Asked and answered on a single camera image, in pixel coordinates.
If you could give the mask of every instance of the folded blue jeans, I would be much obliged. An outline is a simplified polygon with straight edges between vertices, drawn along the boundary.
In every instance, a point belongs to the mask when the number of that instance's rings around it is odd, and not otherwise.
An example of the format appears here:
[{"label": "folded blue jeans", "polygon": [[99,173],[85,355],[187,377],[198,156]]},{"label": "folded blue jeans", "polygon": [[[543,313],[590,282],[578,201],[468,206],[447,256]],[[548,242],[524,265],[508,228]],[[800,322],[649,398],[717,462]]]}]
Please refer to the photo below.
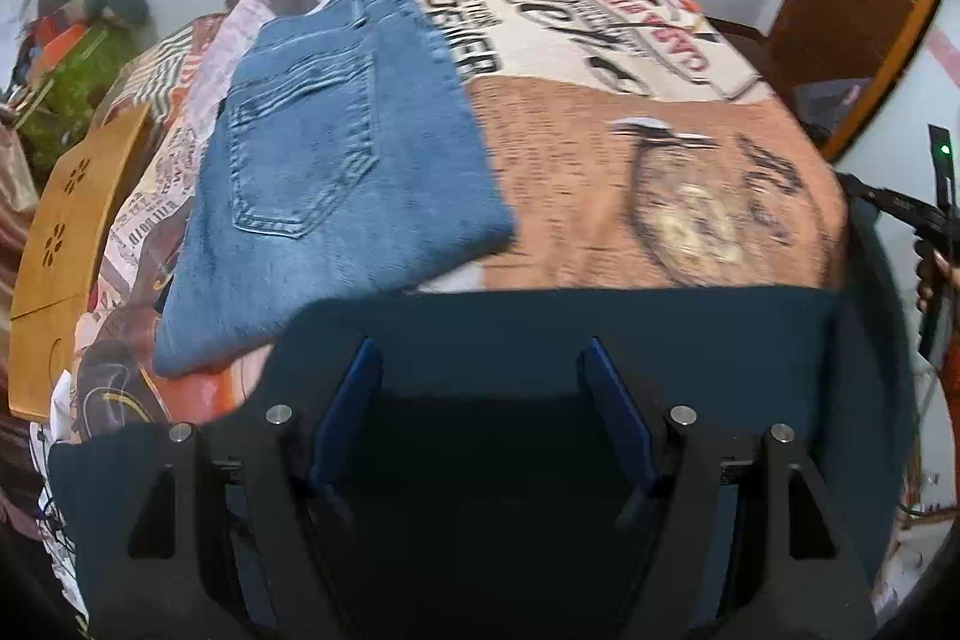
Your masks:
[{"label": "folded blue jeans", "polygon": [[177,377],[304,305],[403,290],[505,247],[512,215],[443,34],[414,0],[264,25],[200,164],[155,339]]}]

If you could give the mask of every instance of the stitching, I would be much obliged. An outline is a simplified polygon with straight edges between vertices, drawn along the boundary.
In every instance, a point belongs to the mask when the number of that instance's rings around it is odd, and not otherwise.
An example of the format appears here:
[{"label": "stitching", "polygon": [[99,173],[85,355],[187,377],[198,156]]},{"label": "stitching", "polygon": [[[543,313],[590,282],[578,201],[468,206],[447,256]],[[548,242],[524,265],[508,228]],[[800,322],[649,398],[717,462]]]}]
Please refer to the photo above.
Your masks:
[{"label": "stitching", "polygon": [[[256,107],[258,111],[251,119],[277,111],[283,101],[290,100],[294,95],[302,95],[304,92],[308,92],[310,86],[323,87],[330,84],[344,84],[349,79],[362,79],[366,76],[363,71],[368,73],[373,71],[373,57],[371,55],[366,55],[357,59],[357,61],[360,68],[349,70],[350,73],[346,79],[331,82],[329,79],[324,80],[323,77],[319,77],[312,82],[299,83],[299,85],[289,87],[284,95],[273,97],[264,107]],[[289,85],[290,81],[288,80],[284,85]],[[371,95],[368,93],[369,87],[370,81],[363,79],[357,100],[350,107],[351,110],[359,112],[360,118],[347,126],[347,143],[344,145],[342,159],[329,178],[328,184],[318,190],[314,203],[304,214],[299,215],[294,212],[291,218],[267,218],[264,215],[256,215],[253,213],[253,206],[243,199],[240,175],[243,167],[248,165],[249,157],[244,151],[239,132],[242,132],[248,126],[248,121],[244,121],[240,116],[248,114],[245,107],[253,100],[248,100],[229,110],[229,114],[227,114],[227,132],[229,133],[227,135],[229,136],[230,150],[230,201],[232,201],[232,222],[234,226],[241,230],[259,230],[296,238],[306,234],[332,211],[336,204],[347,195],[350,188],[379,160],[373,146],[373,129],[371,128],[373,125],[373,102],[371,101]]]},{"label": "stitching", "polygon": [[[291,36],[284,39],[282,42],[277,42],[276,44],[261,44],[259,47],[254,45],[245,53],[246,55],[254,54],[258,52],[271,52],[275,49],[282,49],[282,47],[287,47],[288,44],[296,44],[297,42],[302,42],[304,39],[312,39],[315,36],[335,36],[336,34],[350,33],[352,30],[357,30],[353,22],[346,23],[345,25],[338,25],[337,28],[324,28],[318,31],[310,31],[309,33],[301,33],[299,36]],[[328,54],[333,54],[336,50],[330,50]]]},{"label": "stitching", "polygon": [[310,66],[314,66],[315,64],[318,64],[318,63],[322,63],[323,61],[329,60],[330,58],[342,56],[349,52],[353,52],[354,50],[358,50],[360,49],[363,43],[364,43],[364,39],[361,38],[360,41],[355,42],[354,44],[351,44],[349,47],[344,47],[343,49],[327,50],[326,52],[320,52],[320,53],[311,52],[307,55],[304,55],[301,58],[296,59],[296,61],[291,63],[290,66],[285,68],[285,70],[281,71],[280,73],[271,74],[270,76],[267,76],[267,77],[256,77],[256,79],[246,79],[246,80],[242,80],[241,82],[236,82],[232,84],[230,86],[230,89],[227,91],[227,98],[231,97],[233,94],[235,94],[235,92],[238,92],[243,88],[250,87],[251,85],[263,85],[264,83],[274,82],[276,80],[283,79],[287,76],[291,76],[294,73],[294,71],[306,70],[306,68],[309,68]]},{"label": "stitching", "polygon": [[[257,37],[259,38],[259,36],[262,35],[264,28],[267,28],[267,29],[269,29],[269,28],[278,28],[280,25],[284,25],[285,23],[301,23],[301,22],[305,22],[306,20],[310,20],[311,18],[313,18],[314,20],[315,20],[315,19],[318,19],[318,18],[316,18],[316,17],[314,17],[314,16],[325,16],[325,17],[327,17],[327,16],[329,16],[330,14],[333,14],[333,13],[334,13],[336,10],[338,10],[339,8],[341,8],[341,7],[343,7],[343,6],[349,6],[349,4],[350,4],[352,1],[354,1],[354,0],[330,0],[329,4],[327,4],[326,6],[323,6],[322,9],[318,9],[318,10],[315,10],[315,11],[313,11],[313,12],[309,12],[309,13],[307,13],[307,14],[305,14],[305,15],[291,15],[291,16],[287,16],[287,17],[273,18],[272,20],[267,20],[267,22],[264,23],[264,25],[261,26],[261,28],[260,28],[260,33],[258,33]],[[369,0],[369,1],[367,1],[367,0],[359,0],[359,1],[360,1],[360,4],[362,4],[362,5],[368,5],[368,4],[371,4],[371,3],[372,3],[373,1],[375,1],[375,0]],[[328,28],[328,29],[325,29],[325,30],[311,31],[309,34],[302,34],[302,35],[299,36],[298,38],[299,38],[299,39],[302,39],[302,38],[304,38],[304,37],[306,37],[306,36],[310,36],[310,35],[318,34],[318,33],[335,33],[335,32],[337,32],[337,31],[348,30],[351,26],[352,26],[352,21],[349,22],[349,23],[345,23],[344,25],[338,25],[337,28]],[[288,43],[291,42],[291,41],[296,41],[296,39],[292,39],[292,40],[291,40],[291,39],[283,39],[283,40],[280,41],[280,42],[274,42],[273,44],[261,44],[260,46],[258,46],[258,45],[256,44],[256,42],[254,42],[254,43],[253,43],[253,47],[252,47],[251,49],[249,49],[248,52],[260,52],[261,50],[275,49],[276,47],[282,47],[284,44],[288,44]]]},{"label": "stitching", "polygon": [[285,104],[296,100],[298,97],[303,97],[309,92],[318,92],[320,88],[349,82],[354,71],[359,70],[358,68],[338,68],[335,71],[325,71],[315,76],[306,73],[290,77],[280,85],[237,104],[237,115],[265,115],[269,112],[275,112]]}]

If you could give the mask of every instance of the black handle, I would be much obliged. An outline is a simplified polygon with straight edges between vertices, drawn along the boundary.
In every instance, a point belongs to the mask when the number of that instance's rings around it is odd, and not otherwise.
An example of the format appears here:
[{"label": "black handle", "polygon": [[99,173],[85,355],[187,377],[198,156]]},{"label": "black handle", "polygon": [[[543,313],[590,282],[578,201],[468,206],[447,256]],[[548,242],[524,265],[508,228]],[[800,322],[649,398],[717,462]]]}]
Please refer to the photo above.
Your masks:
[{"label": "black handle", "polygon": [[937,263],[933,259],[932,245],[928,245],[925,260],[928,261],[933,272],[930,280],[933,297],[926,302],[926,309],[920,319],[919,352],[928,362],[934,366],[940,366],[953,331],[953,297],[947,278],[937,268]]}]

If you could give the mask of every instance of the metal bolt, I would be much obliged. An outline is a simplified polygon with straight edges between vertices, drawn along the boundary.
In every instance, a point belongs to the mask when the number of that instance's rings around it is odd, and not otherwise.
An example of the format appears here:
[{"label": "metal bolt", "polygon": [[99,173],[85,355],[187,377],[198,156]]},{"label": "metal bolt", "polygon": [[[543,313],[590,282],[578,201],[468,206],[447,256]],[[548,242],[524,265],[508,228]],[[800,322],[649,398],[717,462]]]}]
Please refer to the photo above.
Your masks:
[{"label": "metal bolt", "polygon": [[272,424],[279,425],[289,421],[293,414],[294,411],[288,405],[273,405],[270,410],[267,410],[267,420]]},{"label": "metal bolt", "polygon": [[193,434],[193,427],[188,423],[175,423],[167,432],[168,437],[174,442],[183,442],[190,437],[190,434]]},{"label": "metal bolt", "polygon": [[677,405],[673,410],[670,410],[670,417],[673,418],[674,423],[679,423],[680,426],[689,426],[691,423],[696,423],[697,410],[688,408],[687,405]]},{"label": "metal bolt", "polygon": [[785,423],[775,423],[770,427],[770,434],[773,434],[778,442],[793,442],[793,429]]}]

